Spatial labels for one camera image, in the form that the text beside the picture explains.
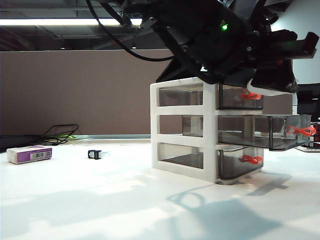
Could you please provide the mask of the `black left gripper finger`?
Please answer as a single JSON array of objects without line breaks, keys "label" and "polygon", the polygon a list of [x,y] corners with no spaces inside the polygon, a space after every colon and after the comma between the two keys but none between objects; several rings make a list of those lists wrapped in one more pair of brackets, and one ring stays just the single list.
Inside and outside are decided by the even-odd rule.
[{"label": "black left gripper finger", "polygon": [[258,68],[251,86],[268,91],[296,93],[298,84],[293,73],[293,61],[284,59]]}]

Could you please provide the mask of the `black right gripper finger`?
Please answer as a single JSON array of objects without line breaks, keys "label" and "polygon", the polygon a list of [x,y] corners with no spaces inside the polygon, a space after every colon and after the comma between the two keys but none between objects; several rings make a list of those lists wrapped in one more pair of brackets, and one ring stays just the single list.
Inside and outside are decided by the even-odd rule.
[{"label": "black right gripper finger", "polygon": [[196,77],[196,75],[191,73],[178,59],[173,59],[155,81],[168,82],[193,77]]}]

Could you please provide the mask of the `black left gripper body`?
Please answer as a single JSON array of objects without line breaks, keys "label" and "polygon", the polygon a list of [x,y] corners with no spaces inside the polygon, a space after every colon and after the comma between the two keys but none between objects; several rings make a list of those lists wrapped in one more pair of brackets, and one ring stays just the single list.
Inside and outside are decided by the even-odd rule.
[{"label": "black left gripper body", "polygon": [[253,40],[256,2],[153,2],[152,29],[174,59],[208,84],[239,71]]}]

